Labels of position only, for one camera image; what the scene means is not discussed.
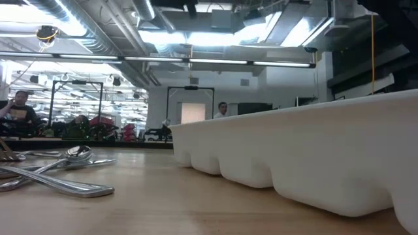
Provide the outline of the black monitor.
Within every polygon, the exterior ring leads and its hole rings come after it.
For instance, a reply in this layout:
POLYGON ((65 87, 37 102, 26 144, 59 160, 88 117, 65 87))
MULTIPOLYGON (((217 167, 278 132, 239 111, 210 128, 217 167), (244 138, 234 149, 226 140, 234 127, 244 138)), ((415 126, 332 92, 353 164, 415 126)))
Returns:
POLYGON ((297 97, 295 99, 295 106, 306 106, 310 104, 317 104, 317 97, 297 97))
POLYGON ((272 104, 261 102, 247 102, 238 104, 238 115, 252 114, 272 110, 272 104))

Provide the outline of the silver knife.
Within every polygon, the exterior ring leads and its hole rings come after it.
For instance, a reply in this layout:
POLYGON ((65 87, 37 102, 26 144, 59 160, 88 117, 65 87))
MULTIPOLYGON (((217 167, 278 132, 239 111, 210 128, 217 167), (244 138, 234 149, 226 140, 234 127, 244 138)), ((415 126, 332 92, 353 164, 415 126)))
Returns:
POLYGON ((56 166, 56 169, 75 169, 75 168, 84 168, 87 166, 95 166, 95 165, 105 165, 114 163, 115 159, 99 159, 99 160, 88 160, 88 161, 82 161, 77 163, 65 163, 60 164, 56 166))

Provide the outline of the white cutlery tray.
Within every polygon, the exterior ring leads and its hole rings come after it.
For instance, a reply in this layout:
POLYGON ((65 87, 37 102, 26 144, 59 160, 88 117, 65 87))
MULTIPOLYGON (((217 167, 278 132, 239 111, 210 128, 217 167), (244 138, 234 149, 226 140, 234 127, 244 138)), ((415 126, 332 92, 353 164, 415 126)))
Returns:
POLYGON ((418 235, 418 89, 170 129, 182 166, 347 217, 393 208, 418 235))

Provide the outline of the silver ventilation duct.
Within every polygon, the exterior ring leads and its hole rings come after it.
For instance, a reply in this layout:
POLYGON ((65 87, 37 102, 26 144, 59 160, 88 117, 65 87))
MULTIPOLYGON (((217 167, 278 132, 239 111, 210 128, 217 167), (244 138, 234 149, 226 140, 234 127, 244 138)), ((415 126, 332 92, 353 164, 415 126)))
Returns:
MULTIPOLYGON (((51 15, 61 23, 81 29, 83 39, 79 44, 94 55, 123 55, 122 51, 110 40, 105 32, 97 25, 91 16, 76 2, 76 0, 23 0, 26 4, 37 8, 42 13, 51 15)), ((113 64, 129 82, 137 87, 148 88, 157 85, 155 80, 134 68, 128 62, 113 64)))

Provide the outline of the long ceiling light strip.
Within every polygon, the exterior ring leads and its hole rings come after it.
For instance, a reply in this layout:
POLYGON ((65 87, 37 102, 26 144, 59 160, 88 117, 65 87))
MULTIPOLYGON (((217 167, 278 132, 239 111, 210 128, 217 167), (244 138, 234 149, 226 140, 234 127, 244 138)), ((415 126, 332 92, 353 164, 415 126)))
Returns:
POLYGON ((245 65, 258 67, 292 67, 313 69, 315 63, 297 63, 288 61, 252 61, 242 59, 202 59, 196 57, 150 57, 150 56, 122 56, 122 55, 82 55, 82 54, 57 54, 40 52, 7 52, 0 51, 0 58, 15 58, 21 60, 43 59, 43 60, 77 60, 90 61, 92 63, 121 63, 127 61, 160 62, 160 63, 205 63, 220 65, 245 65))

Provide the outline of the black gantry frame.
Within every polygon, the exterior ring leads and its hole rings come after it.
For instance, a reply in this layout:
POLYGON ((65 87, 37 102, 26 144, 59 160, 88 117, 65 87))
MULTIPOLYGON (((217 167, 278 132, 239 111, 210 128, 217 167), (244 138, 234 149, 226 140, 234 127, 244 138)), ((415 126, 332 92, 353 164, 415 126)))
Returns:
POLYGON ((199 89, 210 90, 212 92, 212 118, 215 115, 215 88, 214 87, 199 87, 199 86, 168 86, 167 87, 167 97, 166 97, 166 112, 165 112, 165 119, 169 118, 169 99, 170 96, 174 93, 170 93, 171 89, 184 89, 190 91, 197 91, 199 89))
MULTIPOLYGON (((63 81, 63 80, 53 80, 52 81, 52 91, 50 96, 50 111, 48 115, 48 127, 52 126, 52 114, 53 114, 53 107, 54 107, 54 98, 55 93, 61 89, 61 87, 56 89, 56 84, 62 84, 62 86, 67 85, 69 81, 63 81)), ((99 84, 100 90, 99 90, 99 109, 98 109, 98 118, 99 121, 101 120, 101 114, 102 114, 102 100, 103 100, 103 91, 104 91, 104 83, 103 82, 90 82, 90 81, 84 81, 84 80, 73 80, 71 81, 72 85, 87 85, 90 84, 93 86, 93 88, 96 88, 94 85, 99 84)))

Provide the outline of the black table frame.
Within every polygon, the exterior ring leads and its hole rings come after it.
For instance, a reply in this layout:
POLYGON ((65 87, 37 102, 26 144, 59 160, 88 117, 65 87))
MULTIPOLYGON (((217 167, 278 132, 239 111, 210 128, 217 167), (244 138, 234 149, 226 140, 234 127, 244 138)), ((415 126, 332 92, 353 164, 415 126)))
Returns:
POLYGON ((70 148, 74 146, 89 146, 92 148, 140 148, 140 149, 173 149, 171 143, 155 142, 106 142, 83 140, 5 140, 14 151, 70 148))

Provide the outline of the person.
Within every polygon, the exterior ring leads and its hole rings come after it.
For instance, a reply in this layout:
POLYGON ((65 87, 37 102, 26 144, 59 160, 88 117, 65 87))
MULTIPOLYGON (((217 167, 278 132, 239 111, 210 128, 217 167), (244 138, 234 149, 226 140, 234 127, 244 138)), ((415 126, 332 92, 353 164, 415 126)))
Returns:
POLYGON ((6 106, 0 109, 0 129, 9 136, 33 137, 39 124, 35 110, 26 105, 29 94, 19 90, 6 106))
POLYGON ((218 104, 218 113, 214 115, 214 119, 217 118, 224 118, 227 116, 227 103, 226 102, 220 102, 218 104))
POLYGON ((89 119, 84 115, 75 117, 67 124, 66 138, 85 139, 89 134, 89 119))

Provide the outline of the red equipment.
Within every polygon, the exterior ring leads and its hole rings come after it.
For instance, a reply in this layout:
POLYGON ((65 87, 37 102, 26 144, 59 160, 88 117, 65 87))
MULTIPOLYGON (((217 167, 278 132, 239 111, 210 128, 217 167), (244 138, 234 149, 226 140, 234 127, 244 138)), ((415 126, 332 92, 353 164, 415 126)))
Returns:
POLYGON ((114 126, 114 121, 107 117, 96 116, 89 121, 89 126, 91 129, 111 128, 114 126))
POLYGON ((123 141, 132 142, 137 138, 136 125, 133 123, 127 124, 122 129, 123 141))

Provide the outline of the bright white panel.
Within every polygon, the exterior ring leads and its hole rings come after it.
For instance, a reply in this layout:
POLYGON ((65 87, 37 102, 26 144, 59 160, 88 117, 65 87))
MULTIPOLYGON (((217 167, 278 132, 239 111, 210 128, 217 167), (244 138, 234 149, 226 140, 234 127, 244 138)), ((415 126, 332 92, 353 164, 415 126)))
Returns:
POLYGON ((204 121, 206 105, 203 103, 182 103, 181 124, 204 121))

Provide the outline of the white shelf board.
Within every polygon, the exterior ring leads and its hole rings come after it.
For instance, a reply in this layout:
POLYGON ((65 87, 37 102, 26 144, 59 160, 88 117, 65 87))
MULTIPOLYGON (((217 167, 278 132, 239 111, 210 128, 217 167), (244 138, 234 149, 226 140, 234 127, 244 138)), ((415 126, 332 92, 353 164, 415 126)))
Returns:
POLYGON ((357 97, 365 97, 372 94, 384 93, 385 88, 394 84, 394 75, 390 73, 388 76, 370 82, 368 84, 360 85, 334 95, 334 100, 352 99, 357 97))

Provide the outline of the white ceiling unit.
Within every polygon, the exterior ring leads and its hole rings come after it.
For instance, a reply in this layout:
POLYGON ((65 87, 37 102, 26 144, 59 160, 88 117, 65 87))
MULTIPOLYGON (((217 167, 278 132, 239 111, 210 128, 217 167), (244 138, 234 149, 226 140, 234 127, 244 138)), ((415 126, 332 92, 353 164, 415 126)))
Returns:
POLYGON ((335 20, 348 20, 377 15, 377 13, 358 4, 357 0, 332 0, 332 5, 335 20))

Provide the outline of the dark distant equipment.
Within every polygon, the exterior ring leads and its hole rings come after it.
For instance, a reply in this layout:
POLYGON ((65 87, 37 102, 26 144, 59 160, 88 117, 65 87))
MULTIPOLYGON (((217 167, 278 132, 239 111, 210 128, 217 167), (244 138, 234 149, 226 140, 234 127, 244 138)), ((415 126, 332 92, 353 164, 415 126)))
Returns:
POLYGON ((148 129, 144 135, 143 140, 149 142, 172 142, 172 131, 169 129, 170 120, 166 119, 162 122, 160 128, 148 129))

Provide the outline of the silver spoon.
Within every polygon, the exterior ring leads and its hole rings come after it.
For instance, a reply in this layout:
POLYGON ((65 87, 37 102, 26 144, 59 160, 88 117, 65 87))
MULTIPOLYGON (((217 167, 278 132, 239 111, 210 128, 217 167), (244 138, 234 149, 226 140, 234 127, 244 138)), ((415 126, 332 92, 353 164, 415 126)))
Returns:
POLYGON ((46 166, 42 166, 36 171, 28 171, 23 168, 17 168, 12 166, 0 166, 0 170, 5 172, 11 172, 17 174, 20 179, 10 181, 0 185, 0 191, 11 191, 22 186, 25 182, 31 180, 41 185, 47 186, 52 189, 56 189, 60 193, 76 193, 78 194, 79 189, 69 181, 62 181, 56 178, 42 175, 43 172, 56 168, 58 165, 63 163, 79 163, 87 161, 92 156, 92 150, 88 146, 76 146, 68 149, 56 162, 50 163, 46 166))
POLYGON ((115 188, 110 186, 61 180, 41 173, 35 173, 24 170, 22 168, 11 166, 0 166, 0 171, 6 173, 15 173, 17 176, 19 176, 18 179, 0 185, 0 192, 18 189, 23 187, 25 184, 28 184, 29 182, 41 184, 64 195, 76 196, 80 198, 95 198, 106 196, 111 195, 115 191, 115 188))

